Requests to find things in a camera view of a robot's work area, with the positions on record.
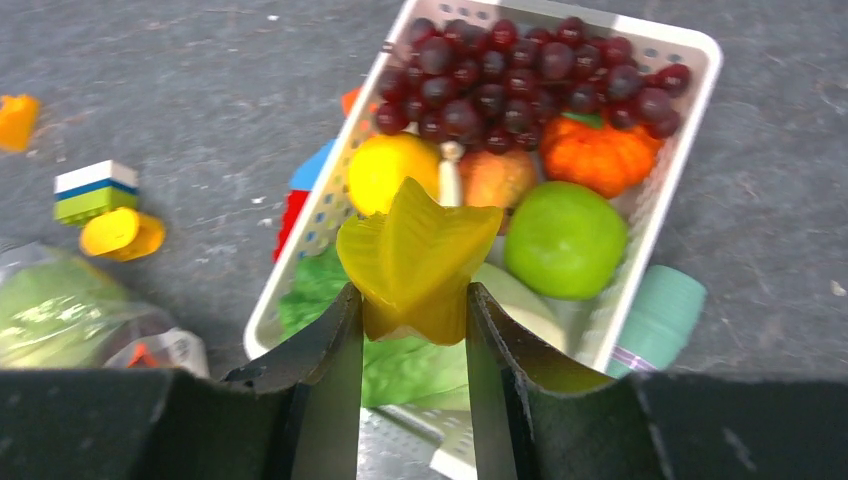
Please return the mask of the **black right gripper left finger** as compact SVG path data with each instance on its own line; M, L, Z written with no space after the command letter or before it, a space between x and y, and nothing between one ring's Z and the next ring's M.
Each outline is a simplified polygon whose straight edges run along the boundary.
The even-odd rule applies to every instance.
M1 375L5 479L352 479L362 302L345 286L313 323L224 379L183 369Z

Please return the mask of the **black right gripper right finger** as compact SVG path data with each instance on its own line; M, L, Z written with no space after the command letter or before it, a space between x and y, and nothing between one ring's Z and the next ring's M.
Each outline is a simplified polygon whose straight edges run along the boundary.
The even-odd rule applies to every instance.
M847 383L780 375L610 378L468 289L481 479L843 479Z

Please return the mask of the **yellow fake starfruit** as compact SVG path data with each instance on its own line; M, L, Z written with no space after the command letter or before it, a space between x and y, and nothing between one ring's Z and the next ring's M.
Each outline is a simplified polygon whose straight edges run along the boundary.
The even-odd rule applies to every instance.
M363 296L368 339L464 340L467 289L502 218L494 206L443 207L412 178L402 182L387 213L349 218L336 250Z

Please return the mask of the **clear zip top bag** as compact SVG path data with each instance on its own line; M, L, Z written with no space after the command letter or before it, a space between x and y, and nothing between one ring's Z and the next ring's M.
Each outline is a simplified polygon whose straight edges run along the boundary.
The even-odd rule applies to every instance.
M1 241L1 366L184 368L209 374L203 341L82 257Z

